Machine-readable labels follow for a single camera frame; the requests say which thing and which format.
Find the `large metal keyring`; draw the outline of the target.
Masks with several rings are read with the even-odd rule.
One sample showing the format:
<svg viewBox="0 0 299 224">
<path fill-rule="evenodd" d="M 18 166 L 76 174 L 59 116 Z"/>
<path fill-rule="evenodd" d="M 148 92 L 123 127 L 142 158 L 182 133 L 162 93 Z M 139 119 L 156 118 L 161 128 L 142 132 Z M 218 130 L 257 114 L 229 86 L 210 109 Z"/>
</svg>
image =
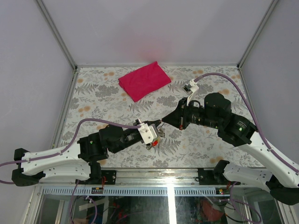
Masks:
<svg viewBox="0 0 299 224">
<path fill-rule="evenodd" d="M 158 137 L 157 137 L 157 141 L 160 142 L 162 138 L 165 137 L 165 129 L 163 128 L 164 126 L 164 122 L 161 122 L 158 126 L 157 126 L 157 132 L 158 132 Z"/>
</svg>

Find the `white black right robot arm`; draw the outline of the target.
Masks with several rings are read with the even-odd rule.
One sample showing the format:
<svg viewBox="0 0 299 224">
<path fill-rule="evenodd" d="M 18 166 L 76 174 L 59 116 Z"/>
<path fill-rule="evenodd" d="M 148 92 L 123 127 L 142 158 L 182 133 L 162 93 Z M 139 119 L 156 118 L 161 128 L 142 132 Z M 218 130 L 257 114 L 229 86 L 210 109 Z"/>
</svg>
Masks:
<svg viewBox="0 0 299 224">
<path fill-rule="evenodd" d="M 187 98 L 182 98 L 176 109 L 162 121 L 179 130 L 185 130 L 190 124 L 214 128 L 224 142 L 250 154 L 266 168 L 262 171 L 220 160 L 213 169 L 216 183 L 245 183 L 267 191 L 281 203 L 298 204 L 298 164 L 287 159 L 275 147 L 268 149 L 257 127 L 247 118 L 232 113 L 231 102 L 222 94 L 208 94 L 203 106 L 195 106 L 195 103 L 196 100 L 188 103 Z"/>
</svg>

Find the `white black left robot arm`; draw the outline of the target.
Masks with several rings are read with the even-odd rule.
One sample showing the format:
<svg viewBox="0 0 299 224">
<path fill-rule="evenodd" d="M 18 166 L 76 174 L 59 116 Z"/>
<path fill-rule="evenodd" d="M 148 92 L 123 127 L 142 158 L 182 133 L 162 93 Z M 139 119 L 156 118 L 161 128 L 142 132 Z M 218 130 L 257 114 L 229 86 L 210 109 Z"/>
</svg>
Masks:
<svg viewBox="0 0 299 224">
<path fill-rule="evenodd" d="M 158 142 L 157 127 L 160 120 L 141 122 L 136 120 L 132 126 L 122 126 L 113 122 L 64 147 L 42 152 L 29 152 L 16 149 L 14 161 L 17 169 L 12 171 L 12 182 L 18 187 L 38 183 L 79 182 L 79 184 L 102 184 L 104 175 L 99 161 L 109 158 L 136 143 L 151 148 Z"/>
</svg>

